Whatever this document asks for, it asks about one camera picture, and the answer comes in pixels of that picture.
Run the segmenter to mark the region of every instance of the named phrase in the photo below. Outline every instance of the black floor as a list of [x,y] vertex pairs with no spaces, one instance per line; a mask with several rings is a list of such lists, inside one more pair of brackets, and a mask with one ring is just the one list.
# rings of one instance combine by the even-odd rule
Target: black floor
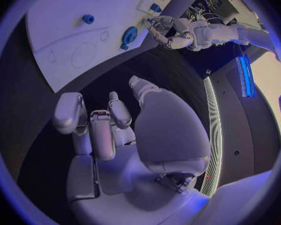
[[[106,109],[109,92],[116,91],[135,120],[140,108],[128,86],[132,75],[176,93],[194,109],[209,131],[202,79],[180,53],[163,48],[155,48],[130,59],[80,91],[88,112]],[[66,199],[66,179],[73,156],[71,136],[59,134],[49,122],[28,151],[18,178],[18,185],[31,201],[60,224],[76,222]]]

